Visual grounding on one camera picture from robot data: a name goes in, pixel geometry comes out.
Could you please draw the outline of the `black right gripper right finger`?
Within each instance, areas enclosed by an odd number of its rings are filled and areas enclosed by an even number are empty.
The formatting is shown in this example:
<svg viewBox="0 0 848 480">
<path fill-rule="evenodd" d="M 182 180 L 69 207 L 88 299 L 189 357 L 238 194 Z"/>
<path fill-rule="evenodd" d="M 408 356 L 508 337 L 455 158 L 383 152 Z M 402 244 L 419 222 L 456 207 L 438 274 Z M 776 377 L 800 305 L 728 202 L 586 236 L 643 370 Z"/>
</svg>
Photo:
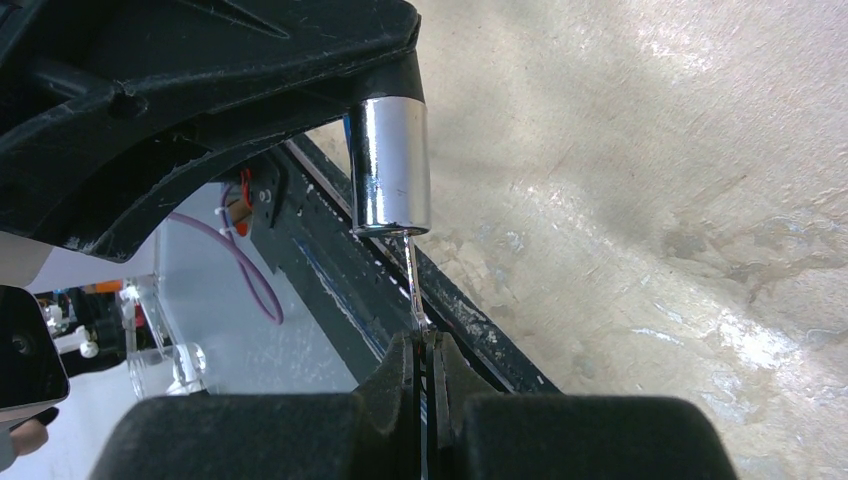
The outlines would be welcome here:
<svg viewBox="0 0 848 480">
<path fill-rule="evenodd" d="M 427 335 L 433 479 L 734 479 L 705 414 L 672 397 L 505 394 Z"/>
</svg>

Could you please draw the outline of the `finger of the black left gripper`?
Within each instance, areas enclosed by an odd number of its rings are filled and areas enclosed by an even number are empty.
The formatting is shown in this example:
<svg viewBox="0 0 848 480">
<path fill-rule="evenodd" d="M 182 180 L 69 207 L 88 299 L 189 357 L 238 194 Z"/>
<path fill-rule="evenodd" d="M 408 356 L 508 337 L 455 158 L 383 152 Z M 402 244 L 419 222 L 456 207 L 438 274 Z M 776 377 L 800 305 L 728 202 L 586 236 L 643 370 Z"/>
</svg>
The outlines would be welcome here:
<svg viewBox="0 0 848 480">
<path fill-rule="evenodd" d="M 405 1 L 5 1 L 1 229 L 123 262 L 205 183 L 408 72 Z"/>
</svg>

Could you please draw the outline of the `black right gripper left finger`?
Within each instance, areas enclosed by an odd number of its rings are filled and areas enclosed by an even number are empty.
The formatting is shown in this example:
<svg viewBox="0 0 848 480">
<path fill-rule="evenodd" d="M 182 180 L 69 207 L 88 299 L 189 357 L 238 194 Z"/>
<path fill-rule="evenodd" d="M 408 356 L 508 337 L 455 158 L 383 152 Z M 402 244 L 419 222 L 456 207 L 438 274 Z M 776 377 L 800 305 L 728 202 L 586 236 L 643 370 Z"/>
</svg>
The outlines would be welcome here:
<svg viewBox="0 0 848 480">
<path fill-rule="evenodd" d="M 417 479 L 417 338 L 349 393 L 161 396 L 114 428 L 93 479 Z"/>
</svg>

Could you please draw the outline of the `small silver keys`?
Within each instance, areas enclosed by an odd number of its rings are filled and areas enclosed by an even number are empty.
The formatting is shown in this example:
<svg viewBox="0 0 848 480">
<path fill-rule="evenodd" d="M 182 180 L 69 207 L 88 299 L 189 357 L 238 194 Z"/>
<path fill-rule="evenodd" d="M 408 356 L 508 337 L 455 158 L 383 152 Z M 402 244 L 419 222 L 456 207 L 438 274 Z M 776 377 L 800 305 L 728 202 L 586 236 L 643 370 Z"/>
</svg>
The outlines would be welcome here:
<svg viewBox="0 0 848 480">
<path fill-rule="evenodd" d="M 424 309 L 421 293 L 420 278 L 418 272 L 418 258 L 414 237 L 410 231 L 404 230 L 402 241 L 405 255 L 405 265 L 408 280 L 409 300 L 411 304 L 411 316 L 414 330 L 419 336 L 428 330 L 428 320 Z"/>
</svg>

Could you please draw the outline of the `blue cable lock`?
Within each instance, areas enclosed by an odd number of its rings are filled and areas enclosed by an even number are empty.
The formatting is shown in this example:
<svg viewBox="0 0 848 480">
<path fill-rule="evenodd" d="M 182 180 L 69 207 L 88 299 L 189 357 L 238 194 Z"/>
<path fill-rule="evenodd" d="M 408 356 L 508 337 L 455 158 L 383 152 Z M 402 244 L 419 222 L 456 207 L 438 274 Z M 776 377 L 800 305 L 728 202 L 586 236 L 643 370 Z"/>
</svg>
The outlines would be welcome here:
<svg viewBox="0 0 848 480">
<path fill-rule="evenodd" d="M 423 235 L 431 229 L 428 109 L 415 52 L 358 80 L 347 117 L 353 231 Z"/>
</svg>

